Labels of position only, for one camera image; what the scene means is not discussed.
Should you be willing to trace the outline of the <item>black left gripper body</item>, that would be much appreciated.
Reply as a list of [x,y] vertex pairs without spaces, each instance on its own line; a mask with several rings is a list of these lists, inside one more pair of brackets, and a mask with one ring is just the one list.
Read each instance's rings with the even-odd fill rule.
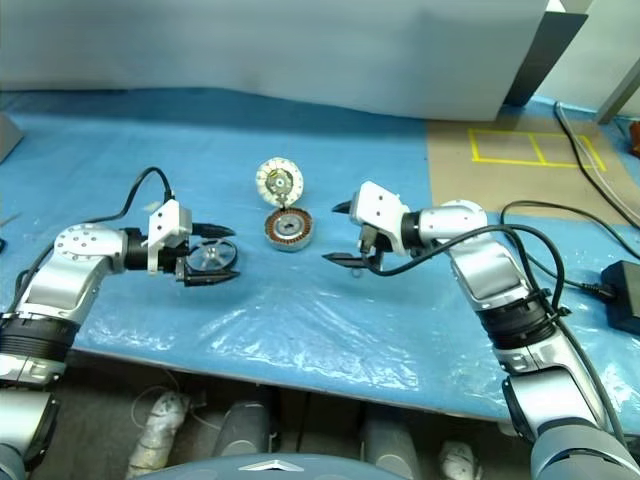
[[185,287],[197,285],[193,269],[188,265],[190,255],[190,232],[178,228],[176,231],[167,230],[158,251],[158,269],[163,273],[171,273],[176,280]]

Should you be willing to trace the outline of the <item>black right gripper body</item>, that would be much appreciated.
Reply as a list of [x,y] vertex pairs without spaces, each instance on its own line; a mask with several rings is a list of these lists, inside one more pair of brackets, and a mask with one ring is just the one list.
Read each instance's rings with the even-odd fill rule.
[[359,237],[359,251],[366,268],[380,268],[385,253],[389,251],[389,240],[377,228],[363,225]]

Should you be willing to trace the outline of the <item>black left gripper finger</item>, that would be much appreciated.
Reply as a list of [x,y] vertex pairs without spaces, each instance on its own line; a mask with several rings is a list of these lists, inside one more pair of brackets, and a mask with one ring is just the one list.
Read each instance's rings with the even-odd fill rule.
[[183,279],[183,283],[186,287],[213,286],[233,280],[239,275],[239,272],[233,270],[222,270],[209,273],[187,273]]
[[226,238],[235,236],[236,232],[226,226],[211,223],[194,223],[193,235],[200,238]]

